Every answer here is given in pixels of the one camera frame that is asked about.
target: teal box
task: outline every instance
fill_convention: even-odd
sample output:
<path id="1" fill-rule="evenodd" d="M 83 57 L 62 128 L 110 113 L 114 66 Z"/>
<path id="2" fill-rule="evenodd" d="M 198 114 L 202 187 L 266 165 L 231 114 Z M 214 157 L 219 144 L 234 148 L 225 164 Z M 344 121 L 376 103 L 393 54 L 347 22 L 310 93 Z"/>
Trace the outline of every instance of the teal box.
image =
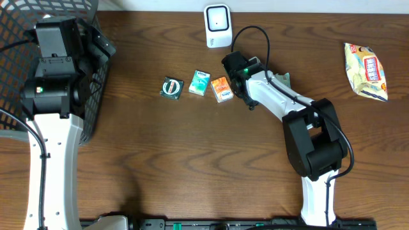
<path id="1" fill-rule="evenodd" d="M 189 86 L 189 92 L 204 96 L 209 80 L 209 73 L 196 70 L 193 75 L 192 83 Z"/>

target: orange box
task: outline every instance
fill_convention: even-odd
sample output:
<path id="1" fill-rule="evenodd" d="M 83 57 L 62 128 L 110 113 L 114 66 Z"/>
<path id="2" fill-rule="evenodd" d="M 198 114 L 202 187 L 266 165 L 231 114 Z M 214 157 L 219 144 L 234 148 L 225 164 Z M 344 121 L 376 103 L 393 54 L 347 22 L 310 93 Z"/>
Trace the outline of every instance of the orange box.
<path id="1" fill-rule="evenodd" d="M 213 80 L 211 83 L 212 90 L 215 93 L 217 102 L 224 102 L 234 97 L 226 77 L 221 77 L 219 79 Z"/>

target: small box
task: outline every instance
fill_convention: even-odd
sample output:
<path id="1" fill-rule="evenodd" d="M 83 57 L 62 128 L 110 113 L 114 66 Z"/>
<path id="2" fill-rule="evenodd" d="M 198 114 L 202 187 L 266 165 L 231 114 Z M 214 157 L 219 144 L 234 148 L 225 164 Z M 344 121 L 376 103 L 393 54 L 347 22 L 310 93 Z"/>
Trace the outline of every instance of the small box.
<path id="1" fill-rule="evenodd" d="M 183 81 L 165 77 L 164 84 L 160 90 L 160 95 L 169 99 L 179 100 L 181 90 L 183 89 Z"/>
<path id="2" fill-rule="evenodd" d="M 192 83 L 189 86 L 189 92 L 204 96 L 209 80 L 209 73 L 196 70 L 193 75 Z"/>
<path id="3" fill-rule="evenodd" d="M 230 89 L 228 80 L 226 77 L 221 77 L 219 79 L 212 81 L 212 89 L 215 93 L 217 102 L 224 102 L 233 98 L 233 92 Z"/>

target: green package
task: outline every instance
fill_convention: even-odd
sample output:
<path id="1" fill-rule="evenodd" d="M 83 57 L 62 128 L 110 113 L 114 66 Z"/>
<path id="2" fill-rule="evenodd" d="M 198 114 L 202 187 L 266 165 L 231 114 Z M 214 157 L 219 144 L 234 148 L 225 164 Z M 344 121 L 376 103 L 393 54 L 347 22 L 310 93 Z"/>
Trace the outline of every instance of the green package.
<path id="1" fill-rule="evenodd" d="M 281 83 L 291 89 L 291 84 L 289 83 L 289 73 L 284 75 L 279 75 L 278 73 L 274 75 L 276 79 L 278 79 Z"/>
<path id="2" fill-rule="evenodd" d="M 196 70 L 193 75 L 192 83 L 189 86 L 189 92 L 204 96 L 209 80 L 209 73 Z"/>

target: yellow snack bag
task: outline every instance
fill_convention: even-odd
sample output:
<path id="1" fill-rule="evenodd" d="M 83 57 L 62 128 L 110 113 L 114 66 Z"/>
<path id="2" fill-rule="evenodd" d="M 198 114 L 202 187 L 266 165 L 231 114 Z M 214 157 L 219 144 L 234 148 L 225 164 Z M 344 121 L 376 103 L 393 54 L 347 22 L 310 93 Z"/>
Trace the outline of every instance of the yellow snack bag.
<path id="1" fill-rule="evenodd" d="M 383 102 L 388 101 L 385 73 L 369 47 L 345 43 L 345 69 L 356 94 Z"/>

